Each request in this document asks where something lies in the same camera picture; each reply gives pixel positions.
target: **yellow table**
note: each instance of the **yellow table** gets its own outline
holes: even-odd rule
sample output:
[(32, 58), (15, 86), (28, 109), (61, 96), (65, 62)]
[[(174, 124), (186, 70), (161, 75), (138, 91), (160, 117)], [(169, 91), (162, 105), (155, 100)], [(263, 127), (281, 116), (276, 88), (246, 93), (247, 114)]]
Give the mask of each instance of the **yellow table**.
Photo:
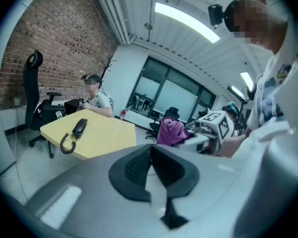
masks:
[[(87, 125), (82, 136), (77, 139), (72, 155), (85, 160), (136, 146), (136, 131), (133, 123), (104, 117), (91, 110), (81, 110), (42, 126), (41, 135), (60, 147), (64, 135), (72, 134), (75, 125), (82, 118), (88, 120)], [(63, 144), (66, 150), (72, 148), (73, 140), (75, 141), (74, 136), (67, 136)]]

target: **white wall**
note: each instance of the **white wall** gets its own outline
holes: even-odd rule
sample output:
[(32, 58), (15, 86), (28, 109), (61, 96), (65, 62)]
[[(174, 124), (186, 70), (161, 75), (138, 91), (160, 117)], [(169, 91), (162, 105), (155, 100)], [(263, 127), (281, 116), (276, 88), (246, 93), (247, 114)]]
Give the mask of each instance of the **white wall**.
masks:
[[(64, 105), (64, 102), (66, 101), (53, 101), (52, 105)], [(7, 130), (25, 124), (25, 112), (26, 105), (21, 106), (17, 109), (1, 110), (0, 115), (3, 124), (3, 129)]]
[(213, 104), (213, 107), (212, 107), (212, 111), (214, 110), (219, 110), (221, 109), (223, 106), (226, 106), (228, 104), (228, 100), (226, 98), (224, 98), (223, 96), (217, 96), (215, 98), (215, 101), (214, 101), (214, 104)]
[(148, 50), (135, 44), (120, 45), (112, 60), (111, 71), (106, 71), (103, 88), (114, 101), (114, 115), (119, 116), (136, 84), (148, 58)]
[[(201, 85), (204, 85), (203, 82), (200, 82), (199, 79), (195, 77), (195, 75), (191, 75), (187, 68), (164, 55), (135, 44), (128, 46), (120, 45), (113, 56), (113, 60), (117, 61), (112, 63), (112, 66), (110, 67), (111, 71), (107, 71), (103, 78), (104, 91), (110, 93), (114, 100), (115, 116), (119, 116), (121, 110), (126, 108), (131, 92), (148, 56), (172, 66), (178, 71), (193, 78)], [(224, 96), (217, 95), (212, 110), (220, 109), (228, 102), (229, 101)]]

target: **black chair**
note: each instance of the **black chair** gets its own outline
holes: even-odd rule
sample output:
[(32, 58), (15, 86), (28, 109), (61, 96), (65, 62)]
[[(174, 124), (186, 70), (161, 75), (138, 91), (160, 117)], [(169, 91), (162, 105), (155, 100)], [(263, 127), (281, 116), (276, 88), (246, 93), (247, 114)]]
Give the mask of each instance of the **black chair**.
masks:
[[(52, 101), (54, 96), (61, 96), (60, 93), (48, 92), (47, 95), (50, 96), (49, 100), (44, 100), (38, 107), (40, 100), (39, 88), (38, 88), (38, 69), (43, 62), (43, 56), (38, 51), (35, 50), (32, 55), (26, 60), (23, 69), (23, 84), (25, 96), (27, 99), (27, 107), (25, 114), (25, 123), (32, 130), (40, 130), (40, 127), (50, 123), (54, 120), (57, 120), (56, 112), (61, 112), (62, 115), (65, 115), (64, 106), (53, 106)], [(45, 140), (43, 136), (37, 136), (29, 141), (29, 146), (33, 147), (34, 143), (39, 140)], [(53, 158), (54, 155), (51, 150), (51, 143), (48, 142), (50, 158)]]
[[(180, 117), (180, 115), (178, 114), (178, 111), (179, 111), (178, 109), (176, 109), (174, 107), (171, 107), (171, 108), (169, 108), (168, 110), (165, 111), (163, 118), (168, 117), (168, 118), (178, 120), (179, 117)], [(160, 129), (160, 125), (161, 125), (160, 123), (161, 123), (162, 119), (159, 123), (155, 123), (156, 119), (154, 119), (154, 122), (149, 123), (152, 130), (147, 131), (147, 134), (151, 134), (151, 135), (147, 136), (146, 139), (149, 138), (149, 137), (157, 138), (158, 132), (159, 132), (159, 129)]]

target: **headphones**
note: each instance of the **headphones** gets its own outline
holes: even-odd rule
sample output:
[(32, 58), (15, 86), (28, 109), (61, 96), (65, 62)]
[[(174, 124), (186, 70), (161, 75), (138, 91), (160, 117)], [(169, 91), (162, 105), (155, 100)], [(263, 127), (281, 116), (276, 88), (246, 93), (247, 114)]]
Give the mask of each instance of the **headphones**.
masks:
[(86, 81), (89, 78), (89, 76), (92, 76), (92, 75), (95, 75), (95, 74), (92, 74), (92, 73), (84, 74), (80, 79)]
[(231, 113), (231, 114), (234, 113), (234, 115), (235, 115), (236, 117), (239, 116), (239, 110), (238, 110), (238, 107), (237, 107), (233, 102), (228, 103), (227, 106), (223, 106), (223, 107), (222, 107), (222, 110), (223, 110), (223, 111), (227, 111), (227, 112), (229, 112), (229, 113)]

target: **hand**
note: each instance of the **hand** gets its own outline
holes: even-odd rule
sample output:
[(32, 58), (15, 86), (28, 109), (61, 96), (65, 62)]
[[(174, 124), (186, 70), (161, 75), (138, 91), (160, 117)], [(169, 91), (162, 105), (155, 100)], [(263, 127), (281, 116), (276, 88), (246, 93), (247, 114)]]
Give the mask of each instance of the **hand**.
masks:
[(82, 104), (83, 109), (90, 109), (91, 107), (92, 107), (92, 105), (88, 102), (85, 102), (85, 103)]

